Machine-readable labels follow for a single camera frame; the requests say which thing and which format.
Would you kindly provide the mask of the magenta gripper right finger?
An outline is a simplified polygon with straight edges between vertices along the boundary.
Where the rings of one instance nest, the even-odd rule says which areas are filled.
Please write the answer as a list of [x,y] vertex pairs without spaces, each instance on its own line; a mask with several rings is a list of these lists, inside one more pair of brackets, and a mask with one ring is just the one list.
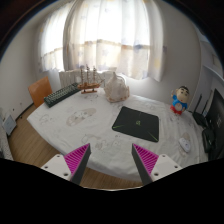
[[166,154],[157,155],[136,144],[132,145],[132,156],[143,185],[181,170],[181,167]]

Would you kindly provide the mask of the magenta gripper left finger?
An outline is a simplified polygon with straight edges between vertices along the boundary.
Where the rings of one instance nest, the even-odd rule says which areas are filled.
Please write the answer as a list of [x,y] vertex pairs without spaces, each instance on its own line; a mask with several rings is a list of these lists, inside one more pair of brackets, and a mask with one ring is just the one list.
[[79,185],[90,154],[90,144],[86,144],[66,155],[56,154],[42,169]]

